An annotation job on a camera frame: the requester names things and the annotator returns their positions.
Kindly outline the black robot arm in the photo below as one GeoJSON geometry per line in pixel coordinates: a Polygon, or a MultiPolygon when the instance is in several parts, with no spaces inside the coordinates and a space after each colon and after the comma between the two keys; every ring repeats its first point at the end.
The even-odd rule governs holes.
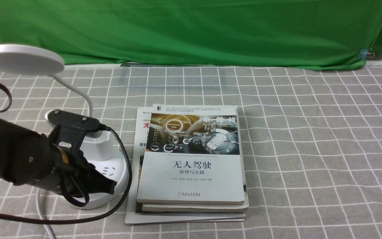
{"type": "Polygon", "coordinates": [[[49,134],[0,119],[0,180],[29,185],[70,199],[114,194],[116,182],[98,172],[80,149],[87,133],[101,129],[94,118],[51,113],[49,134]]]}

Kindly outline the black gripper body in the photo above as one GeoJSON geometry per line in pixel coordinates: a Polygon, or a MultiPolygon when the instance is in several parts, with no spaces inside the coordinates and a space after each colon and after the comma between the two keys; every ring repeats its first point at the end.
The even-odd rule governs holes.
{"type": "Polygon", "coordinates": [[[36,183],[65,199],[90,199],[95,193],[95,166],[80,147],[86,133],[50,133],[48,137],[49,174],[36,183]]]}

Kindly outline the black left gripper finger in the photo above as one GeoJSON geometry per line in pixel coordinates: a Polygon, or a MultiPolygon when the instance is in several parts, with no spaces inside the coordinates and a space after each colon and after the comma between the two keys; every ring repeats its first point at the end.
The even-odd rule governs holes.
{"type": "Polygon", "coordinates": [[[105,193],[113,195],[117,182],[98,171],[92,171],[92,194],[105,193]]]}

